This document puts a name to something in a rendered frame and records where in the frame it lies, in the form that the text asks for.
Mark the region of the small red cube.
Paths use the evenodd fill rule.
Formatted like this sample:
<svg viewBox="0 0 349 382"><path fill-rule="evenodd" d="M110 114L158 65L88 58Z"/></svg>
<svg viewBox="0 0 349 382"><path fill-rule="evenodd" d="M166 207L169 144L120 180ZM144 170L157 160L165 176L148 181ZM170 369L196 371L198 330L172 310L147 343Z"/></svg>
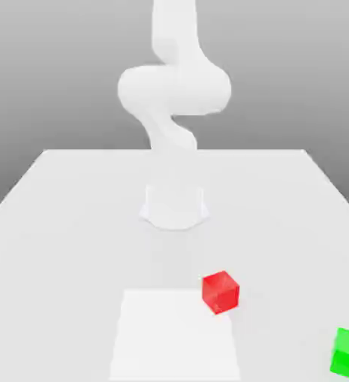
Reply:
<svg viewBox="0 0 349 382"><path fill-rule="evenodd" d="M225 271L202 278L201 296L215 315L239 306L240 285Z"/></svg>

